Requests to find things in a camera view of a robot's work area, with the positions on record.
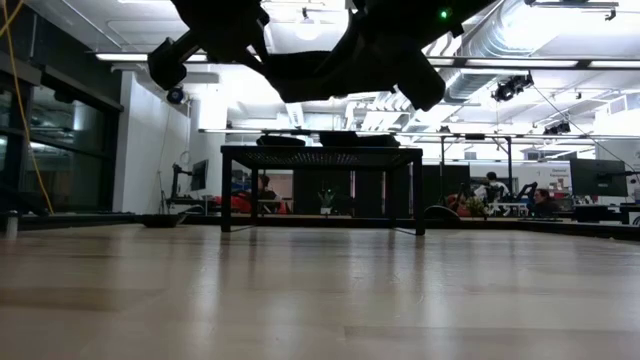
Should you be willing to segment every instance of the potted plant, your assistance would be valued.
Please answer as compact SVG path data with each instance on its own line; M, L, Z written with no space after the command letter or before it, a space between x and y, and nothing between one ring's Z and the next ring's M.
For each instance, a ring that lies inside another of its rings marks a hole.
M320 215L331 215L335 196L336 194L331 191L331 189L318 193L318 197L320 198Z
M471 217L481 217L487 219L487 208L484 206L484 202L477 197L472 197L467 200L467 209L471 213Z

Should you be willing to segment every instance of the mesh tabletop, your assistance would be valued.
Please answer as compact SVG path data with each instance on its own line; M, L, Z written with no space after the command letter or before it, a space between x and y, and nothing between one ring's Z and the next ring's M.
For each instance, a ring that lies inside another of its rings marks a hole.
M223 146L222 153L249 168L389 170L422 159L422 149L292 146Z

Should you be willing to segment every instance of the table leg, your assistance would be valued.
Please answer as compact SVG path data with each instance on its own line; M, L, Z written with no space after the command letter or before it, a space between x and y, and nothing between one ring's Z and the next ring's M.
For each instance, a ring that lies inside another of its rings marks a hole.
M384 213L389 219L389 227L392 229L396 227L395 198L393 197L394 173L394 170L388 170L384 179Z
M260 203L258 203L258 176L260 170L251 169L251 222L253 225L258 223L258 213Z
M416 235L425 233L424 224L424 197L422 196L422 159L413 162L413 218L416 221Z
M222 155L222 232L231 232L231 162L230 156Z

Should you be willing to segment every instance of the track light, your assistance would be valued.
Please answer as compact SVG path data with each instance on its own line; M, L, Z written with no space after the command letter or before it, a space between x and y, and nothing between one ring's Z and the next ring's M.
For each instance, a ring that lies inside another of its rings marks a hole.
M498 102L507 102L533 85L531 73L526 76L512 76L508 81L498 83L498 88L491 94L491 97Z
M571 132L571 125L568 122L561 122L558 125L548 127L544 129L543 135L562 135Z

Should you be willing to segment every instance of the computer monitor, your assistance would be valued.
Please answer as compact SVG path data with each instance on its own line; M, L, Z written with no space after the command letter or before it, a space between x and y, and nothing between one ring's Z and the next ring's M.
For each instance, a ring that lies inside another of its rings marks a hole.
M627 177L622 161L571 159L574 196L627 197Z
M191 172L191 191L199 191L207 188L207 169L209 160L200 161L193 165Z

